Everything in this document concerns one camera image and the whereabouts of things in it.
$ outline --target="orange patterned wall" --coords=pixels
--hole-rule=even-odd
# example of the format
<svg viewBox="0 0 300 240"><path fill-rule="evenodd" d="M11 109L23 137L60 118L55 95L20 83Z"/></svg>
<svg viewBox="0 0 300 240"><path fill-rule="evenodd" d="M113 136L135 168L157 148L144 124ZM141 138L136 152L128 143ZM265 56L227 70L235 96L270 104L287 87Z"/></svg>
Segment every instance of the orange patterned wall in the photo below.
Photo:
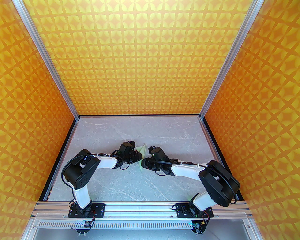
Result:
<svg viewBox="0 0 300 240"><path fill-rule="evenodd" d="M73 121L16 9L0 2L0 239L20 239Z"/></svg>
<svg viewBox="0 0 300 240"><path fill-rule="evenodd" d="M300 1L266 0L206 119L265 239L300 239Z"/></svg>
<svg viewBox="0 0 300 240"><path fill-rule="evenodd" d="M251 0L25 0L81 115L199 113Z"/></svg>

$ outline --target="black edge trim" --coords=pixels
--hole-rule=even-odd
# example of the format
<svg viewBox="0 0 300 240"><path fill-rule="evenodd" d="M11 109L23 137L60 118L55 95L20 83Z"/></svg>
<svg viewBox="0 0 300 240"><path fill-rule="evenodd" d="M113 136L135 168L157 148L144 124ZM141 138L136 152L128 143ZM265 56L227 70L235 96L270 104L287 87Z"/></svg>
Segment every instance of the black edge trim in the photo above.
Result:
<svg viewBox="0 0 300 240"><path fill-rule="evenodd" d="M225 168L228 172L231 173L231 171L230 171L230 169L229 169L229 166L228 166L228 164L227 164L227 162L226 162L226 160L225 160L225 158L224 158L224 155L222 154L222 151L221 151L221 149L220 149L220 147L219 147L219 145L218 145L218 143L217 143L217 141L216 141L214 135L212 134L212 131L211 131L211 129L210 129L210 127L209 127L209 125L208 125L208 123L207 123L205 117L203 118L203 123L204 123L204 125L205 125L205 127L206 127L206 129L207 129L207 131L208 131L208 133L209 133L209 135L210 135L210 137L211 137L211 139L212 139L212 142L214 143L214 146L215 146L215 148L216 148L216 150L217 150L217 152L218 152L218 154L219 154L219 156L220 156L220 158L221 158L221 161L222 161L222 163L223 163L223 165L224 165L224 168ZM244 198L243 198L243 196L242 196L242 194L241 194L241 192L240 192L239 190L238 190L238 192L236 193L236 195L238 196L238 199L239 199L239 200L244 201Z"/></svg>
<svg viewBox="0 0 300 240"><path fill-rule="evenodd" d="M52 178L53 178L53 176L54 176L54 173L55 173L55 170L56 170L57 165L58 165L58 163L59 163L59 160L61 159L62 153L63 153L63 151L64 151L64 149L65 149L65 147L66 147L66 145L67 145L67 142L68 142L68 140L69 140L69 138L70 138L70 136L71 136L71 133L72 133L72 130L73 130L74 126L75 126L75 123L76 123L76 120L74 119L73 122L72 122L72 124L71 124L71 127L70 127L70 129L69 129L69 132L68 132L68 134L67 134L67 136L66 136L66 138L65 138L65 140L64 140L64 143L62 144L62 147L61 147L61 149L60 149L60 151L59 151L59 153L58 153L58 156L57 156L56 161L55 161L55 163L54 163L54 165L53 165L53 168L52 168L52 170L51 170L51 172L50 172L50 174L49 174L49 177L48 177L47 182L46 182L46 184L45 184L45 186L44 186L44 189L43 189L43 191L42 191L42 193L41 193L41 195L40 195L40 198L39 198L39 201L40 201L40 202L46 201L46 200L47 200L47 199L44 200L45 197L48 197L48 196L46 196L47 190L48 190L48 188L50 187L50 182L51 182L51 180L52 180Z"/></svg>
<svg viewBox="0 0 300 240"><path fill-rule="evenodd" d="M198 116L198 113L192 113L192 114L120 114L120 115L79 115L80 117L118 117L118 116L180 116L180 115L190 115L190 116Z"/></svg>

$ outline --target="green triangular object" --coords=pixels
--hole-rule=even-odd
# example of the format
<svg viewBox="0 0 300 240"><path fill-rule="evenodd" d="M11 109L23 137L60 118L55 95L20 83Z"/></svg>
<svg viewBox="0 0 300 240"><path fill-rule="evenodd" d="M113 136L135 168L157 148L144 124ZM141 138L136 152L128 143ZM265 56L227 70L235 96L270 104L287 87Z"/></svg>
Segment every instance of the green triangular object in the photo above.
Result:
<svg viewBox="0 0 300 240"><path fill-rule="evenodd" d="M144 144L142 147L136 147L136 150L142 154L142 159L145 158L145 155L146 155L146 149L147 149L147 145L146 145L146 144ZM139 161L139 168L140 168L140 170L142 171L143 168L142 168L142 166L141 166L141 162L142 162L142 160Z"/></svg>

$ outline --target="black mounting plate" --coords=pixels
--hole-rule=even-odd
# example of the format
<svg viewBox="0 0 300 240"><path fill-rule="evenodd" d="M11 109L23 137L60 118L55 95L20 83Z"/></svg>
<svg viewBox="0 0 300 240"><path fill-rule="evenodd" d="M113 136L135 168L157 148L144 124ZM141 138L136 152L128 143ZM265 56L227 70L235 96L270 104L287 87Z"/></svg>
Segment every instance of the black mounting plate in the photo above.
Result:
<svg viewBox="0 0 300 240"><path fill-rule="evenodd" d="M91 207L91 212L93 212L93 211L95 211L96 218L103 218L104 212L105 212L105 204L104 203L93 203L92 207ZM71 204L68 217L69 218L86 218L80 212L78 212L76 210L74 203Z"/></svg>
<svg viewBox="0 0 300 240"><path fill-rule="evenodd" d="M176 203L173 206L172 210L176 211L178 218L195 218L195 216L193 216L190 211L190 206L188 205L188 203ZM211 207L205 209L205 212L208 214L208 216L210 218L212 218L214 216ZM197 213L197 217L198 218L202 218L202 217L207 218L207 215L205 212L199 210L199 212Z"/></svg>

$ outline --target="yellow geometric pattern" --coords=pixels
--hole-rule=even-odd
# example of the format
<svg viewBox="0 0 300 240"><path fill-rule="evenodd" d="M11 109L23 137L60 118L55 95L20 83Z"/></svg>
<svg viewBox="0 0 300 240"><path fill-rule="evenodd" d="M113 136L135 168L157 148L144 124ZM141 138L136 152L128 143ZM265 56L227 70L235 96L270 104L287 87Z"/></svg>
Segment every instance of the yellow geometric pattern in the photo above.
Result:
<svg viewBox="0 0 300 240"><path fill-rule="evenodd" d="M25 0L81 115L199 113L250 3Z"/></svg>
<svg viewBox="0 0 300 240"><path fill-rule="evenodd" d="M206 119L265 239L300 239L300 1L265 1Z"/></svg>
<svg viewBox="0 0 300 240"><path fill-rule="evenodd" d="M13 3L0 2L0 239L20 239L73 116Z"/></svg>

